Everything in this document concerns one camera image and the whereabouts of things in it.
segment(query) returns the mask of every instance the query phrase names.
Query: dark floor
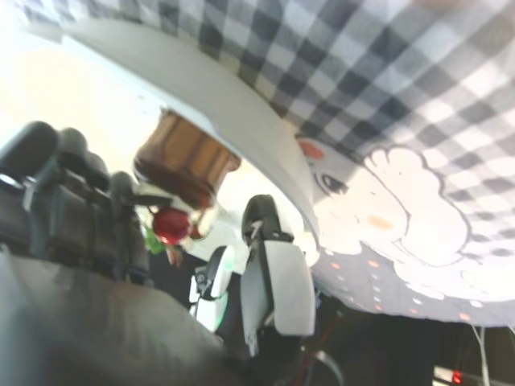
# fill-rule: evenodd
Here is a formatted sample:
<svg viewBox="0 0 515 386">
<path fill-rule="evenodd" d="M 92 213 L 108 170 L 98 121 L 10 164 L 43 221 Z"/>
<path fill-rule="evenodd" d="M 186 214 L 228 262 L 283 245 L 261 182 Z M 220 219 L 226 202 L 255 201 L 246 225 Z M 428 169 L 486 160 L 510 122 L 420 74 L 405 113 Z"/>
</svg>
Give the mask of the dark floor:
<svg viewBox="0 0 515 386">
<path fill-rule="evenodd" d="M 158 288 L 188 306 L 193 270 L 203 264 L 190 257 L 177 269 L 163 254 L 152 258 L 151 275 Z M 515 385 L 513 335 L 489 329 L 486 340 L 491 378 Z M 346 386 L 431 386 L 435 365 L 480 375 L 479 348 L 470 326 L 365 314 L 331 298 L 321 302 L 317 334 L 309 344 L 335 358 Z M 325 366 L 315 364 L 309 385 L 333 384 Z"/>
</svg>

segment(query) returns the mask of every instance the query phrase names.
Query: cartoon character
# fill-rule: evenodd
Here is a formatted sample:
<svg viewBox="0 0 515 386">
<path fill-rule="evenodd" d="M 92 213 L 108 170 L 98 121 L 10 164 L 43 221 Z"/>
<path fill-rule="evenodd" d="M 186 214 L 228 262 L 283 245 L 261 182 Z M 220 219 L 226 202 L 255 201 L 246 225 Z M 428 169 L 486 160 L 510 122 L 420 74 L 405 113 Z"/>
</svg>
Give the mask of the cartoon character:
<svg viewBox="0 0 515 386">
<path fill-rule="evenodd" d="M 461 253 L 468 225 L 419 154 L 379 149 L 361 165 L 311 139 L 299 144 L 315 177 L 323 248 L 357 255 L 366 244 L 393 262 L 408 288 L 430 298 L 515 299 L 515 261 L 482 264 Z"/>
</svg>

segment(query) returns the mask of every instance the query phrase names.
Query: gray polka dot fabric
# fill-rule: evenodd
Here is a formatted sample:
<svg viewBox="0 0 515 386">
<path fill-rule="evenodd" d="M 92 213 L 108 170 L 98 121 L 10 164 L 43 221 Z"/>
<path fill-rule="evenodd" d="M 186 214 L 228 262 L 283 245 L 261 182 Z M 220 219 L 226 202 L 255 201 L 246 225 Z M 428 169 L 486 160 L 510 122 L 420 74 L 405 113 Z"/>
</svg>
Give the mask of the gray polka dot fabric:
<svg viewBox="0 0 515 386">
<path fill-rule="evenodd" d="M 220 61 L 299 128 L 317 285 L 369 312 L 515 325 L 515 2 L 26 0 Z"/>
</svg>

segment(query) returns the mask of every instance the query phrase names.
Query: green object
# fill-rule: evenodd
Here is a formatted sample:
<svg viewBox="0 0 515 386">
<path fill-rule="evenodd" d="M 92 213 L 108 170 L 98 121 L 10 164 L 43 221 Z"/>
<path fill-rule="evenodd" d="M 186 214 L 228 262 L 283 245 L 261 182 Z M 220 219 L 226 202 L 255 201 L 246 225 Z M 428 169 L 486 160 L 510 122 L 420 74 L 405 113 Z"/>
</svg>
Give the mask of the green object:
<svg viewBox="0 0 515 386">
<path fill-rule="evenodd" d="M 154 229 L 145 227 L 145 244 L 153 255 L 158 255 L 167 247 L 159 241 L 158 237 L 154 233 Z"/>
</svg>

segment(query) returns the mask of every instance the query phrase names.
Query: white cable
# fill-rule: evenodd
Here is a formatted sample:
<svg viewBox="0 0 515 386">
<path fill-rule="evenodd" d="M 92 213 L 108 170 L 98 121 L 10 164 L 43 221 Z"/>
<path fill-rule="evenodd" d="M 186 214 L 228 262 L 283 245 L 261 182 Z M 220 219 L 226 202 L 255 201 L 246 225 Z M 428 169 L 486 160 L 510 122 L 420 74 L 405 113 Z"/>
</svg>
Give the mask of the white cable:
<svg viewBox="0 0 515 386">
<path fill-rule="evenodd" d="M 488 374 L 488 363 L 486 360 L 486 351 L 485 341 L 484 341 L 484 327 L 480 328 L 480 336 L 477 334 L 476 328 L 472 326 L 472 330 L 474 331 L 474 335 L 476 336 L 477 342 L 480 345 L 480 353 L 481 353 L 481 368 L 483 372 L 483 386 L 490 386 L 490 375 Z"/>
</svg>

